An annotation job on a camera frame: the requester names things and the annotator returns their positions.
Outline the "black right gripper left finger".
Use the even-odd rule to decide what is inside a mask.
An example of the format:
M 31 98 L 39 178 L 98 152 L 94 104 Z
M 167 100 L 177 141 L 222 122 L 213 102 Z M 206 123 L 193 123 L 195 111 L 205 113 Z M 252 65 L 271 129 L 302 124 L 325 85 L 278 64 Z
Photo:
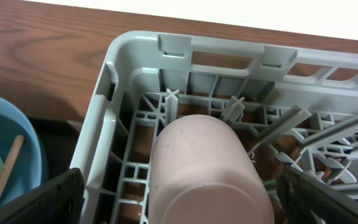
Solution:
M 84 191 L 85 184 L 80 169 L 69 169 L 0 206 L 0 224 L 78 223 Z

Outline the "dark blue plate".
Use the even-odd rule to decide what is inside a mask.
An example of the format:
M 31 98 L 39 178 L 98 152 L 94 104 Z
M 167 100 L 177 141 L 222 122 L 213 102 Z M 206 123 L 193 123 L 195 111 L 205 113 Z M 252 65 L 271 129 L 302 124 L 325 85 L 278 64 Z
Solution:
M 0 198 L 4 205 L 48 180 L 44 147 L 27 116 L 12 103 L 0 98 L 0 158 L 6 160 L 14 139 L 24 136 L 9 180 Z

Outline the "wooden chopstick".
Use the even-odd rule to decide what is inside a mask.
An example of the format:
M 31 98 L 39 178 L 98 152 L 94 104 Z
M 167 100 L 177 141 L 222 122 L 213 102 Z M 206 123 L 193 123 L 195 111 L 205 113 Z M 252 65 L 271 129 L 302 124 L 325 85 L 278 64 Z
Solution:
M 5 163 L 4 163 L 4 166 L 3 166 L 3 169 L 0 173 L 0 198 L 1 198 L 1 195 L 4 191 L 4 188 L 7 184 L 7 181 L 9 179 L 9 176 L 12 172 L 12 169 L 14 167 L 14 164 L 17 160 L 17 157 L 20 153 L 20 150 L 21 150 L 21 147 L 23 145 L 23 142 L 24 142 L 24 136 L 23 135 L 18 135 L 16 136 L 12 146 L 11 146 L 11 149 L 9 151 L 9 154 L 7 155 L 7 158 L 5 160 Z

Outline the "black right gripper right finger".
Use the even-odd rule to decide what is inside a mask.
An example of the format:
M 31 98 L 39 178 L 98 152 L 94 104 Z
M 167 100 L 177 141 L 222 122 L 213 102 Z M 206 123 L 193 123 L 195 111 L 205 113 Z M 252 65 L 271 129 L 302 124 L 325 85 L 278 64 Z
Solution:
M 358 183 L 330 186 L 286 166 L 276 186 L 288 223 L 358 223 Z

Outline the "pink cup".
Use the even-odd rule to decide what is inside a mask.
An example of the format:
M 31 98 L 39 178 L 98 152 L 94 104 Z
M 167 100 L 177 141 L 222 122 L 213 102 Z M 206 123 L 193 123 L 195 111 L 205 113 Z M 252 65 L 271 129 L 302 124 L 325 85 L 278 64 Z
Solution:
M 268 193 L 236 133 L 189 115 L 170 123 L 152 149 L 149 223 L 274 223 Z

